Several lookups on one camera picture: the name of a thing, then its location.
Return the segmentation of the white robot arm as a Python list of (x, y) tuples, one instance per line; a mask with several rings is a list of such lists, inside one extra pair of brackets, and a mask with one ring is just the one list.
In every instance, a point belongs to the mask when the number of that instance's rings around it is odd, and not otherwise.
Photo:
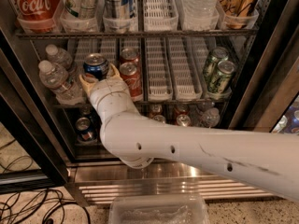
[(144, 117), (114, 65), (106, 79), (81, 74), (79, 80), (102, 121), (102, 144), (126, 165), (177, 161), (299, 201), (298, 136), (180, 127)]

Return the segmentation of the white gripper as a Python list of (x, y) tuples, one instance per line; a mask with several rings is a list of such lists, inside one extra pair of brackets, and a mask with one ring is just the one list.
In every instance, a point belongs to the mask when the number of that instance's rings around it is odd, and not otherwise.
[(86, 75), (78, 77), (91, 105), (103, 122), (121, 113), (140, 116), (127, 84), (121, 79), (120, 72), (113, 63), (109, 64), (107, 79), (98, 81), (97, 78)]

